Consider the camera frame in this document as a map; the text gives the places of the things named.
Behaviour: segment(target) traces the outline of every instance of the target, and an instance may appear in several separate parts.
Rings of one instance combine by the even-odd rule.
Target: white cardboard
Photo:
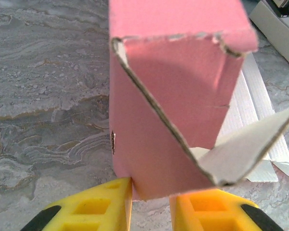
[[[284,132],[289,124],[289,108],[252,122],[241,129],[217,139],[215,147],[199,160],[199,166],[215,176],[216,185],[237,182],[243,178],[242,166],[256,166],[267,150]]]
[[[273,114],[275,111],[260,71],[253,55],[249,54],[243,64],[219,138]],[[247,179],[252,182],[277,182],[271,162],[289,176],[289,150],[284,136],[276,141]]]

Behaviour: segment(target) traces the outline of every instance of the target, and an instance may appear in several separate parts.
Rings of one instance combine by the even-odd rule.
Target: cardboard box
[[[262,0],[251,12],[250,19],[289,62],[289,17],[277,17],[269,4]]]
[[[134,198],[242,179],[289,110],[216,141],[245,54],[257,48],[241,2],[111,0],[109,8],[114,171],[132,177]]]

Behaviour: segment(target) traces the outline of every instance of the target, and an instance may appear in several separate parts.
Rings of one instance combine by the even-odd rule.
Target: gray marble surface
[[[245,2],[248,11],[253,2]],[[115,178],[108,139],[106,0],[0,0],[0,231]],[[254,56],[276,111],[289,64],[259,33]],[[289,130],[285,134],[289,146]],[[289,231],[289,178],[226,189]],[[168,199],[133,205],[131,231],[170,231]]]

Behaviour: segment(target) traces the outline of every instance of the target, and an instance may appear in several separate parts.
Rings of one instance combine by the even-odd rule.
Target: cardboard edge
[[[168,41],[175,41],[179,39],[186,38],[188,36],[193,36],[197,39],[209,38],[213,43],[218,43],[220,49],[227,55],[235,58],[245,58],[247,54],[256,52],[258,50],[258,37],[256,30],[250,26],[248,29],[237,30],[229,32],[215,32],[206,33],[199,32],[196,34],[173,34],[173,35],[155,35],[151,37],[146,37],[146,40],[161,40],[167,39]],[[140,36],[125,36],[120,38],[125,39],[143,39]]]
[[[278,182],[278,177],[270,160],[260,161],[254,170],[246,176],[246,179],[250,182]]]
[[[254,160],[252,161],[251,165],[247,168],[244,168],[244,171],[238,173],[238,177],[234,181],[227,181],[227,180],[218,180],[218,177],[213,175],[212,172],[214,172],[215,167],[211,166],[205,170],[205,168],[199,164],[197,161],[197,158],[195,157],[195,154],[193,154],[188,147],[186,141],[182,137],[182,135],[179,133],[178,129],[174,126],[173,123],[170,122],[170,120],[166,117],[165,113],[163,112],[161,106],[158,104],[158,102],[155,100],[155,98],[151,95],[151,93],[146,89],[144,84],[141,82],[141,80],[137,77],[137,75],[131,70],[131,68],[128,65],[128,57],[125,52],[124,47],[124,41],[121,38],[114,37],[111,39],[111,49],[113,53],[116,55],[121,67],[124,69],[130,80],[133,82],[133,84],[138,88],[138,90],[141,92],[141,94],[145,97],[146,101],[150,104],[152,109],[155,111],[155,113],[158,115],[160,120],[164,123],[164,125],[167,127],[169,132],[174,136],[174,138],[178,141],[181,148],[185,152],[185,154],[190,158],[190,160],[197,166],[200,171],[203,173],[204,176],[206,176],[213,185],[216,186],[229,186],[236,184],[238,181],[240,181],[243,177],[245,177],[247,174],[250,173],[250,171],[257,165],[259,161],[261,161],[262,157],[266,153],[267,149],[271,147],[272,144],[270,144],[267,149],[263,150],[261,153],[258,153],[258,155],[254,156]],[[220,163],[222,161],[222,157],[218,159],[218,162]]]
[[[278,167],[279,170],[281,170],[283,173],[285,173],[289,177],[289,163],[274,161],[273,164],[276,167]]]
[[[255,61],[253,54],[249,54],[243,63],[243,74],[246,79],[252,100],[256,109],[258,119],[275,114],[271,99],[263,82],[261,73]],[[289,163],[289,150],[282,135],[269,151],[272,162]]]

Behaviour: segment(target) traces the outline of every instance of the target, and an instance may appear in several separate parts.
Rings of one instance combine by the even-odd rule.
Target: open box flap
[[[197,153],[193,153],[188,147],[184,137],[165,116],[156,99],[131,70],[122,40],[112,39],[111,46],[119,64],[126,72],[126,78],[129,78],[135,90],[151,107],[151,116],[161,121],[163,131],[168,131],[163,135],[168,136],[168,140],[178,145],[178,149],[172,150],[166,145],[163,146],[165,144],[163,143],[159,147],[160,152],[152,155],[152,153],[144,154],[143,150],[140,150],[150,145],[149,143],[135,140],[138,144],[133,145],[139,145],[138,152],[134,152],[135,150],[134,153],[120,152],[121,158],[124,159],[124,163],[121,162],[121,164],[125,165],[124,167],[129,171],[134,186],[143,200],[238,182],[264,157],[267,150],[289,124],[288,109],[219,139],[212,150],[207,153],[203,152],[197,160]]]
[[[255,108],[258,119],[261,120],[267,116],[273,115],[275,110],[252,54],[246,56],[242,70],[248,85],[248,91],[252,97],[251,107]],[[289,150],[284,136],[280,136],[268,152],[268,155],[269,158],[267,159],[272,161],[276,167],[289,176]],[[265,181],[261,176],[263,175],[259,172],[257,178],[249,178],[249,180]]]

